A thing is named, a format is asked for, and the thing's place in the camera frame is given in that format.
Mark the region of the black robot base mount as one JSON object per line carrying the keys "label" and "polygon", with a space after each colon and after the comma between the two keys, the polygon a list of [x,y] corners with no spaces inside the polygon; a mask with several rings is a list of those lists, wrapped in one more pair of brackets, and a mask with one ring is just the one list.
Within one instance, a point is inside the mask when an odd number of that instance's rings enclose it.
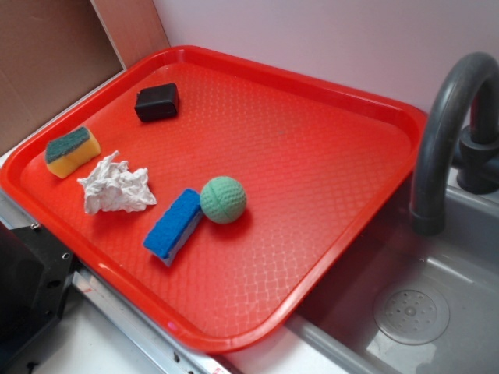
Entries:
{"label": "black robot base mount", "polygon": [[73,253],[45,228],[1,226],[1,344],[28,341],[62,316]]}

